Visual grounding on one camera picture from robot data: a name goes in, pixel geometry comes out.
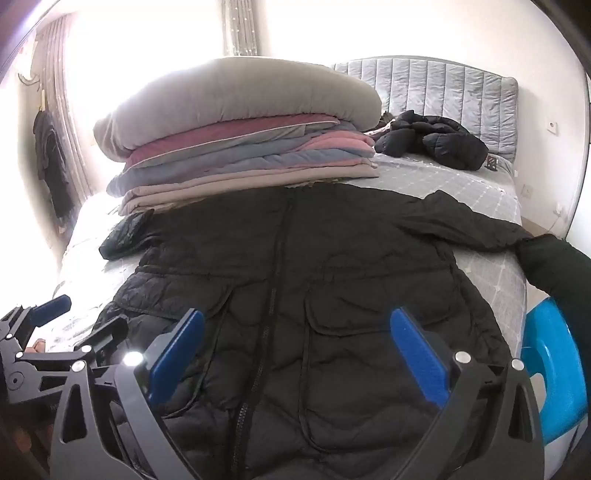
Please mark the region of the black quilted puffer coat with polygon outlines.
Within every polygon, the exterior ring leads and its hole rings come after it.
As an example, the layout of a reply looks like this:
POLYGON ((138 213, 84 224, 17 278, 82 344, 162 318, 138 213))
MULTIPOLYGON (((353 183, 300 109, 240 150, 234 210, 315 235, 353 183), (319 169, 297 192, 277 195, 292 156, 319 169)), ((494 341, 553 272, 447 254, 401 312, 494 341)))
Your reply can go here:
POLYGON ((120 222, 107 260, 140 254, 98 317, 143 350, 187 310, 205 335, 159 414, 205 479, 390 479, 435 419, 390 335, 391 313, 478 361, 511 352, 454 248, 528 233, 445 192, 318 183, 230 192, 120 222))

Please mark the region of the blue plastic stool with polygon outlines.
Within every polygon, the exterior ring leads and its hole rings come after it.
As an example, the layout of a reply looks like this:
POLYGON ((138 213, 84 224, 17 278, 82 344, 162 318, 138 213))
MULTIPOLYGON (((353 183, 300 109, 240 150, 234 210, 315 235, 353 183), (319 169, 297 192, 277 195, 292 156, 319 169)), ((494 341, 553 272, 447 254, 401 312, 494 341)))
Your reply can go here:
POLYGON ((556 302, 547 298, 526 315, 521 360, 530 375, 544 379, 540 411, 545 444, 578 425, 588 412, 587 386, 579 350, 556 302))

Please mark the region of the beige folded blanket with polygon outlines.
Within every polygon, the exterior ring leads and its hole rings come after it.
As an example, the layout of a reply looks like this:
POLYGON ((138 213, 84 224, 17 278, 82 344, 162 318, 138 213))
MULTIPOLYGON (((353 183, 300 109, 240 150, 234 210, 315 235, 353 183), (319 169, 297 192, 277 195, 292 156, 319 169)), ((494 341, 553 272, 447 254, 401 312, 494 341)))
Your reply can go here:
POLYGON ((377 163, 368 158, 287 169, 247 170, 211 175, 181 183, 135 187, 123 196, 118 214, 126 216, 149 208, 167 208, 170 205, 230 191, 377 176, 377 163))

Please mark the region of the patterned grey curtain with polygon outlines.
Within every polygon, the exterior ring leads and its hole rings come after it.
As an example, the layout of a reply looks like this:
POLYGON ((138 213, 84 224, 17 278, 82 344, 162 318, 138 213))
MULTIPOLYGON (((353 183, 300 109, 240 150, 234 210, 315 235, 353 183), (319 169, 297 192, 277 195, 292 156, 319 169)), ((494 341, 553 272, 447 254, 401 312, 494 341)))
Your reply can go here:
POLYGON ((69 190, 82 205, 99 190, 97 174, 91 166, 87 142, 80 123, 74 118, 72 27, 74 15, 50 21, 36 34, 32 71, 38 76, 42 108, 51 115, 65 155, 69 190))

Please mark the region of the maroon folded blanket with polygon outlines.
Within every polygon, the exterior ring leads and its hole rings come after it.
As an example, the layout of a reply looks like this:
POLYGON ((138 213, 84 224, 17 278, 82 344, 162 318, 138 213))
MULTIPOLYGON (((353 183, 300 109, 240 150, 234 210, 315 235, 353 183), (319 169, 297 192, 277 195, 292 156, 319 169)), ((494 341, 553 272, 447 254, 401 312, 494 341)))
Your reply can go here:
POLYGON ((297 114, 215 123, 170 135, 132 152, 125 169, 152 166, 201 155, 233 146, 264 141, 297 138, 308 131, 317 131, 341 124, 339 119, 325 114, 297 114))

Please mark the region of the pink folded blanket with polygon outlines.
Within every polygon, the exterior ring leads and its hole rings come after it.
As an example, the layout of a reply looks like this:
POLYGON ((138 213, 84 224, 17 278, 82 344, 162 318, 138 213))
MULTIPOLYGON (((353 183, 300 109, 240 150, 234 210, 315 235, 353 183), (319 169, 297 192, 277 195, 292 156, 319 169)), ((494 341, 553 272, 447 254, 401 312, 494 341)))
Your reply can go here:
POLYGON ((335 131, 308 140, 294 150, 293 168, 373 165, 374 141, 365 134, 335 131))

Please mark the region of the white wall socket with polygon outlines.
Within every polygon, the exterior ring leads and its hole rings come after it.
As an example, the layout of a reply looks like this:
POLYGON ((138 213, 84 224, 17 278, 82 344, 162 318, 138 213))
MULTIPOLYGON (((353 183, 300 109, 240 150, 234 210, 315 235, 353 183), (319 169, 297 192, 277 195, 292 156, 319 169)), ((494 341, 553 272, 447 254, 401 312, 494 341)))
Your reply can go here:
POLYGON ((548 120, 546 124, 546 128, 549 132, 556 135, 558 131, 558 124, 553 120, 548 120))

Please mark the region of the grey quilted headboard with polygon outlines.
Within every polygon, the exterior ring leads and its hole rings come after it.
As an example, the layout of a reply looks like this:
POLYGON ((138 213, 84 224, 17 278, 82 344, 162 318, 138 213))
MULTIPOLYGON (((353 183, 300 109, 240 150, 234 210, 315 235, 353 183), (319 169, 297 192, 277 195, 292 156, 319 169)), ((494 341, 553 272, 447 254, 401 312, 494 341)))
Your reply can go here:
POLYGON ((402 55, 335 63, 332 69, 372 86, 385 111, 398 115, 413 110, 453 119, 491 153, 515 160, 519 84, 513 77, 438 58, 402 55))

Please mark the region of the small black puffer jacket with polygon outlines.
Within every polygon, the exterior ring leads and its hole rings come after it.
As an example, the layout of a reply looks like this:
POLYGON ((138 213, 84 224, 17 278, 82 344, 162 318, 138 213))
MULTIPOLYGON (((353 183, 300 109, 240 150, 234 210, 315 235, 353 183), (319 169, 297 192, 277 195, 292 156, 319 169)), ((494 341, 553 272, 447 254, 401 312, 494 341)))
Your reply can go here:
POLYGON ((486 144, 457 121, 408 110, 394 117, 386 112, 378 128, 367 132, 377 153, 401 158, 407 154, 429 157, 448 168, 477 171, 486 162, 486 144))

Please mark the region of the dark clothes on hanger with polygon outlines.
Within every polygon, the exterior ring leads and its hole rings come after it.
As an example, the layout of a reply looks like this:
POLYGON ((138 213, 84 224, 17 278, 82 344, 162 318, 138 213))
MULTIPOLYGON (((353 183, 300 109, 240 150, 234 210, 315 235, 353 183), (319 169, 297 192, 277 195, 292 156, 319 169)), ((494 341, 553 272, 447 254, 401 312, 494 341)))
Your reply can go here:
POLYGON ((74 226, 75 203, 71 196, 63 149, 50 113, 39 110, 33 123, 38 178, 49 192, 58 225, 74 226))

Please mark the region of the grey folded duvet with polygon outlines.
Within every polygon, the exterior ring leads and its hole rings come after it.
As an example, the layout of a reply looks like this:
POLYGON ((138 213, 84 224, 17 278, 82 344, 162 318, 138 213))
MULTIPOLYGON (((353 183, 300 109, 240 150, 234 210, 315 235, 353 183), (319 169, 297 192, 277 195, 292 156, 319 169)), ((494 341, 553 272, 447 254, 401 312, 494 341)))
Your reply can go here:
POLYGON ((220 122, 325 114, 368 130, 382 102, 369 84, 322 65, 225 57, 146 85, 93 128, 100 150, 122 162, 138 147, 220 122))

